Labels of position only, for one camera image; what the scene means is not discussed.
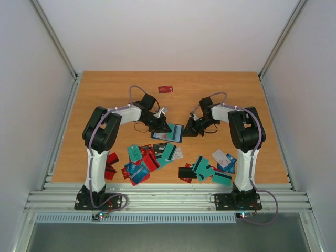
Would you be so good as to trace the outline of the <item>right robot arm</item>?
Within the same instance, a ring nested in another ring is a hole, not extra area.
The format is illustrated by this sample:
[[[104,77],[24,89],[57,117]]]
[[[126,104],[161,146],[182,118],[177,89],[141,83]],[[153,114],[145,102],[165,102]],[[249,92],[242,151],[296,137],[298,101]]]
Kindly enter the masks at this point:
[[[210,97],[201,99],[198,106],[203,116],[199,118],[191,112],[183,136],[204,135],[205,129],[211,125],[220,124],[221,121],[229,123],[231,140],[238,152],[238,170],[229,202],[236,209],[243,208],[256,199],[256,160],[266,139],[258,112],[255,107],[214,104]]]

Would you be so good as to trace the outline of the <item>blue leather card holder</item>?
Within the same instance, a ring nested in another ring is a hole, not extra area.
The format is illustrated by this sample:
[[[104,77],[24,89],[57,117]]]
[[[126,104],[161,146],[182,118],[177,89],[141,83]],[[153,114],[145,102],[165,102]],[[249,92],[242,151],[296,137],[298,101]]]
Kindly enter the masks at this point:
[[[168,133],[151,133],[152,139],[158,139],[168,142],[176,142],[181,143],[182,142],[182,132],[184,129],[184,126],[181,124],[174,124],[174,123],[168,123],[168,126],[170,128],[170,132]]]

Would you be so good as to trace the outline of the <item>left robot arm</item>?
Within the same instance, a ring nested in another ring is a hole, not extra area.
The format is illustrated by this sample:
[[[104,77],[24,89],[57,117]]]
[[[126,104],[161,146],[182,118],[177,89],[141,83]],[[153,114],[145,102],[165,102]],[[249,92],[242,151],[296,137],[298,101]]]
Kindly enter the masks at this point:
[[[166,122],[167,108],[152,111],[156,102],[152,95],[146,93],[140,101],[130,102],[123,107],[107,109],[98,106],[94,109],[82,133],[88,153],[88,168],[85,183],[77,194],[76,205],[100,209],[114,198],[112,194],[105,193],[104,173],[121,125],[139,121],[149,127],[150,132],[171,132]]]

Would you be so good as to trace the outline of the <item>teal VIP card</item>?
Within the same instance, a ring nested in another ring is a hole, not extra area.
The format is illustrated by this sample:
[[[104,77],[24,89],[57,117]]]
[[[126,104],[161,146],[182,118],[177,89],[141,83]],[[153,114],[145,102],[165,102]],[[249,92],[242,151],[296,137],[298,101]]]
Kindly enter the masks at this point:
[[[138,145],[134,144],[129,146],[127,148],[127,151],[131,162],[136,162],[142,159],[142,154],[140,152]]]

